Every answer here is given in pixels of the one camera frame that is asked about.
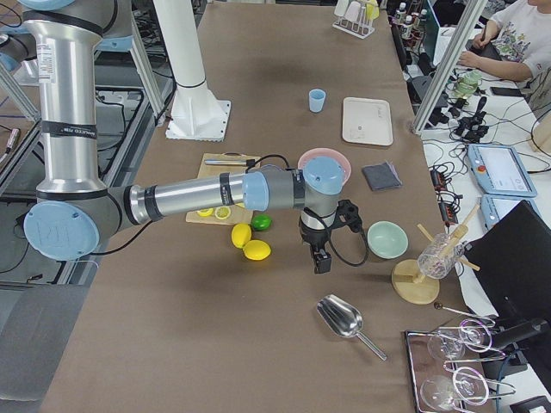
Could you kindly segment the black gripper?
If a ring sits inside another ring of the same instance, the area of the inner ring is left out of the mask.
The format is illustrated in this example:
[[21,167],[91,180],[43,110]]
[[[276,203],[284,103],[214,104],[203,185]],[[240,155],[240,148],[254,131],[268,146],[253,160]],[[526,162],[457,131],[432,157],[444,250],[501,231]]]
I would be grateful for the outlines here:
[[320,217],[311,210],[300,213],[299,229],[302,241],[310,245],[314,262],[314,273],[324,274],[331,270],[331,254],[326,251],[335,213]]

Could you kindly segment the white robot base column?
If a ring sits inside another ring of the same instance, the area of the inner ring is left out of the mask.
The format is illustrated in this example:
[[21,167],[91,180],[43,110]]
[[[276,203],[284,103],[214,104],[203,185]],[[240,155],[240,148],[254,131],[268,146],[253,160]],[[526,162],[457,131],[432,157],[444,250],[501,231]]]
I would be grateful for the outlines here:
[[231,103],[207,85],[191,2],[159,0],[154,7],[176,82],[166,137],[223,141]]

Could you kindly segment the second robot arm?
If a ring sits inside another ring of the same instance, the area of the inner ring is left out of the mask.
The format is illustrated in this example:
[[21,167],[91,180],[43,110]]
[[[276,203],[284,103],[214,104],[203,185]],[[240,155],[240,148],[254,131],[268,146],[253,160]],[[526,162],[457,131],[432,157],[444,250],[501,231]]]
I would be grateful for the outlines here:
[[36,59],[36,42],[31,33],[1,33],[1,64],[7,71],[17,69],[23,61],[34,59]]

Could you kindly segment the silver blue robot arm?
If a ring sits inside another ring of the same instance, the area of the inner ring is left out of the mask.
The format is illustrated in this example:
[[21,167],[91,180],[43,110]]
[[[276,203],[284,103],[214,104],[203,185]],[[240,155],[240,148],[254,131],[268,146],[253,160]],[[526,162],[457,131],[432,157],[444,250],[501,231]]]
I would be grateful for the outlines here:
[[25,28],[36,43],[45,177],[24,219],[30,245],[43,256],[73,261],[131,225],[209,207],[296,208],[300,234],[318,274],[331,268],[326,244],[341,226],[345,168],[317,156],[298,169],[245,173],[142,188],[107,186],[98,175],[94,53],[105,40],[130,40],[128,1],[26,1]]

